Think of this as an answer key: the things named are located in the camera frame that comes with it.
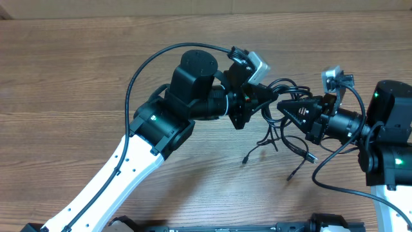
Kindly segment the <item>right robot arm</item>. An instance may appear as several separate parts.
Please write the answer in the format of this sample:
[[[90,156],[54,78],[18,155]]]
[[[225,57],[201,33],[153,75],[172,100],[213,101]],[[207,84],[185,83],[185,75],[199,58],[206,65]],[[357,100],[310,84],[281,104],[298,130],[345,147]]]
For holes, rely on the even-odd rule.
[[[370,105],[356,113],[340,107],[353,81],[328,81],[324,96],[286,100],[278,110],[314,144],[325,136],[354,144],[370,193],[349,193],[375,202],[379,231],[411,231],[411,86],[392,80],[377,83]]]

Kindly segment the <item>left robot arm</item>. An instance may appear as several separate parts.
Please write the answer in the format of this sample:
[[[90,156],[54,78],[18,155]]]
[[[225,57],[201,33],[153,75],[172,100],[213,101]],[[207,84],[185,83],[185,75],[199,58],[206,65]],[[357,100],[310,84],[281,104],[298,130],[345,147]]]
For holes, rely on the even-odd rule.
[[[228,116],[238,130],[275,95],[262,85],[269,65],[256,53],[227,52],[224,72],[204,46],[182,55],[171,82],[134,115],[126,115],[120,144],[86,187],[57,215],[25,231],[101,231],[134,189],[192,134],[197,120]]]

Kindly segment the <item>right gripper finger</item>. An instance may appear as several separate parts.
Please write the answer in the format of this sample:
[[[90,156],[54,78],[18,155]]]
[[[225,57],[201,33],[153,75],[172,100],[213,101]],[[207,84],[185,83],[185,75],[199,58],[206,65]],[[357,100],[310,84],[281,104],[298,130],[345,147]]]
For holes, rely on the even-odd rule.
[[[298,100],[283,100],[277,104],[278,110],[292,110],[305,107],[311,109],[316,107],[322,101],[321,96],[306,97]]]
[[[311,109],[305,107],[292,110],[280,110],[280,112],[295,124],[303,133],[311,131],[312,126],[316,119],[320,117],[322,108],[316,106]]]

